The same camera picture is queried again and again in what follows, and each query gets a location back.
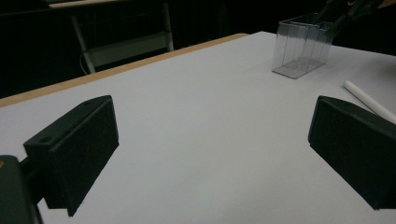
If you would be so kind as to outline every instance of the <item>transparent box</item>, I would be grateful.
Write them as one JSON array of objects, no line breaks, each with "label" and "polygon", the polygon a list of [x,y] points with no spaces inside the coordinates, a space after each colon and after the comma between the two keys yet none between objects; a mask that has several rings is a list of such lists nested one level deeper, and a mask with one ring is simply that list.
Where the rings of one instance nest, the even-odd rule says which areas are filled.
[{"label": "transparent box", "polygon": [[325,32],[332,23],[315,23],[317,15],[306,14],[279,23],[273,72],[298,78],[326,63],[332,36],[325,35]]}]

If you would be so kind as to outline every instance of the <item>wooden table edge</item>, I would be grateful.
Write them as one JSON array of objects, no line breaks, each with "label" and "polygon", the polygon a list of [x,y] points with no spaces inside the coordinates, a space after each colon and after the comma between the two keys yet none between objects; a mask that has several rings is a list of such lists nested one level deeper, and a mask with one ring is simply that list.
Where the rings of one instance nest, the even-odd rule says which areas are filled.
[{"label": "wooden table edge", "polygon": [[194,45],[194,46],[190,46],[184,49],[178,49],[178,50],[174,50],[171,52],[166,52],[164,54],[161,55],[157,55],[151,58],[147,58],[141,61],[137,61],[137,62],[133,62],[133,63],[127,63],[118,67],[114,67],[114,68],[110,68],[107,69],[105,71],[101,71],[101,72],[97,72],[94,74],[90,74],[84,77],[77,77],[77,78],[73,78],[64,82],[60,82],[60,83],[56,83],[47,87],[43,87],[40,89],[36,89],[36,90],[32,90],[32,91],[26,91],[23,93],[19,93],[16,95],[12,95],[12,96],[8,96],[5,97],[3,99],[0,99],[0,107],[4,107],[7,105],[14,105],[16,103],[20,103],[23,101],[27,101],[30,99],[34,99],[36,97],[40,97],[43,95],[47,95],[47,94],[51,94],[57,91],[63,91],[63,90],[67,90],[69,88],[73,88],[76,87],[78,85],[82,85],[82,84],[86,84],[101,78],[105,78],[105,77],[111,77],[114,76],[116,74],[131,70],[131,69],[135,69],[144,65],[148,65],[151,63],[156,63],[165,59],[169,59],[172,57],[176,57],[178,55],[182,55],[185,53],[189,53],[189,52],[193,52],[199,49],[205,49],[211,46],[215,46],[217,44],[221,44],[221,43],[225,43],[227,41],[231,41],[243,36],[246,36],[248,34],[235,34],[235,35],[228,35],[219,39],[215,39],[215,40],[211,40],[202,44],[198,44],[198,45]]}]

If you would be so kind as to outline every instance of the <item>table surface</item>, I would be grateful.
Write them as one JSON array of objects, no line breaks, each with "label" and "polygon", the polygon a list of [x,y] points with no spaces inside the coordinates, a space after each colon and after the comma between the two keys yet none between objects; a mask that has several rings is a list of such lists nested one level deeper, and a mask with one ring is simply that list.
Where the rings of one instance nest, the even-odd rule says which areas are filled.
[{"label": "table surface", "polygon": [[45,223],[395,223],[307,135],[320,95],[366,108],[346,80],[396,112],[396,58],[332,46],[325,65],[292,79],[271,72],[275,41],[259,32],[3,99],[0,153],[24,159],[27,139],[110,94],[120,146],[74,217],[40,202]]}]

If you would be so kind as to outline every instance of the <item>dark background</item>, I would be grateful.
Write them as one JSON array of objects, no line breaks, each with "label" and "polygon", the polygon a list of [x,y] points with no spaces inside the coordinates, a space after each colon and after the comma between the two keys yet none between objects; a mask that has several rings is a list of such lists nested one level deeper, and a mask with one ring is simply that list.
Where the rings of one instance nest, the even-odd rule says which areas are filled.
[{"label": "dark background", "polygon": [[[276,33],[279,21],[319,12],[325,0],[171,0],[175,49],[237,33]],[[36,0],[0,6],[0,98],[84,76],[80,46],[70,16],[78,16],[90,47],[163,30],[161,1],[47,10]],[[336,46],[396,55],[396,6],[354,21],[332,42]],[[98,70],[163,53],[153,51]]]}]

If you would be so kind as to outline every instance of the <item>white tube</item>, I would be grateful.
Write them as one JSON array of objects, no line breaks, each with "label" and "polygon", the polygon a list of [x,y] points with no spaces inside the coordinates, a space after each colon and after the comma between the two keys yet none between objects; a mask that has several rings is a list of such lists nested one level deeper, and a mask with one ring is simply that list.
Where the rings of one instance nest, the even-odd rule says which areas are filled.
[{"label": "white tube", "polygon": [[379,102],[369,96],[367,93],[362,91],[359,87],[350,81],[344,83],[344,87],[350,91],[356,98],[362,101],[370,109],[372,109],[379,117],[386,119],[394,124],[396,124],[396,116],[388,111]]}]

